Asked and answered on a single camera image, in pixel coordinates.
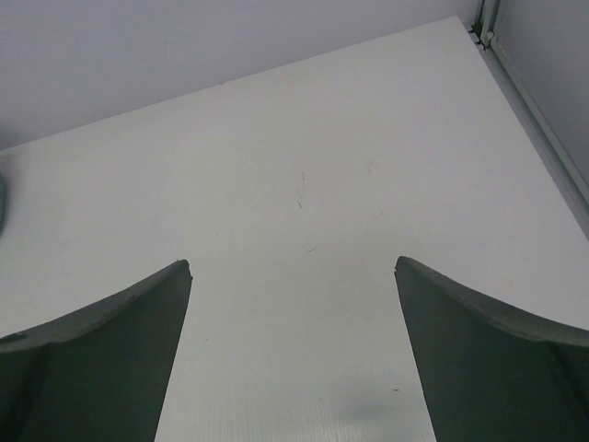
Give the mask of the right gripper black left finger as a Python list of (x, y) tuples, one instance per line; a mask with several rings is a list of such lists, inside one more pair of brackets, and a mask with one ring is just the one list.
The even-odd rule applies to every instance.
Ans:
[(119, 293), (2, 337), (2, 440), (154, 440), (191, 283), (188, 262), (173, 262)]

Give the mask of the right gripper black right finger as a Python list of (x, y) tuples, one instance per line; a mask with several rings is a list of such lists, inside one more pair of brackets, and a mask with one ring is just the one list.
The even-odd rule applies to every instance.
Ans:
[(588, 332), (486, 296), (409, 257), (398, 296), (439, 441), (585, 441)]

